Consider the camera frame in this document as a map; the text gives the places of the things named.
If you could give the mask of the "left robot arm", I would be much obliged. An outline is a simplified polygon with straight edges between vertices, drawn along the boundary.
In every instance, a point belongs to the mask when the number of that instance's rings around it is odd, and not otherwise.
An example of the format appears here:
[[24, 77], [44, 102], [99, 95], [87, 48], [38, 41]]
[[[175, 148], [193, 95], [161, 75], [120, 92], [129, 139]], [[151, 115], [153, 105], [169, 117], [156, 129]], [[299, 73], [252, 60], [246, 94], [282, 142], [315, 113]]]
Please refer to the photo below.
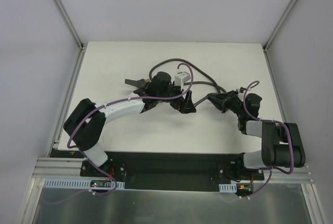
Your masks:
[[63, 129], [84, 156], [90, 160], [92, 171], [100, 177], [110, 170], [108, 156], [99, 144], [104, 126], [119, 118], [147, 112], [159, 102], [169, 103], [181, 114], [195, 113], [191, 90], [183, 89], [186, 82], [193, 83], [192, 74], [179, 71], [174, 78], [166, 72], [158, 72], [150, 80], [126, 79], [125, 84], [136, 87], [126, 98], [110, 103], [94, 103], [81, 100], [63, 125]]

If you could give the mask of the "dark grey faucet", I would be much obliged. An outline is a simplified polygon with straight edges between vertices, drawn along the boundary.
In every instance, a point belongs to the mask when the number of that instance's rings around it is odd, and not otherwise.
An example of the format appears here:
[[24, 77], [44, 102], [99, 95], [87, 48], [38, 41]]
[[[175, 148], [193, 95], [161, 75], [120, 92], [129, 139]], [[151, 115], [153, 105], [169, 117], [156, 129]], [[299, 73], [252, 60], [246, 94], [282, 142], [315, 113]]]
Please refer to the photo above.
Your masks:
[[125, 79], [124, 83], [130, 86], [134, 86], [137, 89], [145, 88], [151, 82], [150, 79], [131, 80]]

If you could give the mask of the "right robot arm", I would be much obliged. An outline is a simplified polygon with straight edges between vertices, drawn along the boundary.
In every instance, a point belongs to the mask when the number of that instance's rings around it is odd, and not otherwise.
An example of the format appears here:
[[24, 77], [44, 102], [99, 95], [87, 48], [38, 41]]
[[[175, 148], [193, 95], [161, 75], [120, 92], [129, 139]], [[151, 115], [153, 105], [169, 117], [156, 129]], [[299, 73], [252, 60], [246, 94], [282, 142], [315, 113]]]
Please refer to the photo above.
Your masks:
[[305, 151], [299, 128], [295, 123], [277, 123], [272, 120], [257, 121], [262, 97], [250, 93], [243, 102], [238, 91], [210, 93], [208, 100], [221, 112], [228, 110], [238, 117], [238, 130], [245, 135], [261, 139], [261, 149], [242, 154], [242, 162], [234, 166], [235, 176], [247, 179], [253, 169], [301, 168], [305, 165]]

